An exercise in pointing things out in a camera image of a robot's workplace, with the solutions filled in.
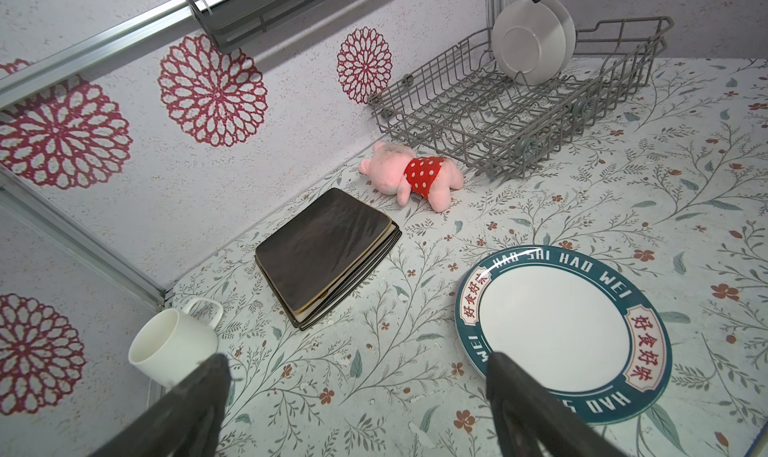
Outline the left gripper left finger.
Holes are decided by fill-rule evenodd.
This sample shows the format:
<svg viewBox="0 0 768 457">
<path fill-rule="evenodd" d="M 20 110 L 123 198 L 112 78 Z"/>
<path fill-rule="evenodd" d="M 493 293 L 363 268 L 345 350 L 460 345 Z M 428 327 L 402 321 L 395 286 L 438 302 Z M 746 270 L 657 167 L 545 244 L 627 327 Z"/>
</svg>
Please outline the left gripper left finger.
<svg viewBox="0 0 768 457">
<path fill-rule="evenodd" d="M 214 354 L 95 456 L 213 456 L 231 385 L 227 358 Z"/>
</svg>

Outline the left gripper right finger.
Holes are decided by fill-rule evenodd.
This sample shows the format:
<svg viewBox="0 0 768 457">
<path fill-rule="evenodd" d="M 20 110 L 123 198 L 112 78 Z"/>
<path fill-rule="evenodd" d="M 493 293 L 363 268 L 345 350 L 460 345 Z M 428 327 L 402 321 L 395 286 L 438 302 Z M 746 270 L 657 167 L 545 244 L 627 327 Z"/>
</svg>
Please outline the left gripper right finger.
<svg viewBox="0 0 768 457">
<path fill-rule="evenodd" d="M 503 353 L 489 357 L 486 395 L 504 456 L 624 456 Z"/>
</svg>

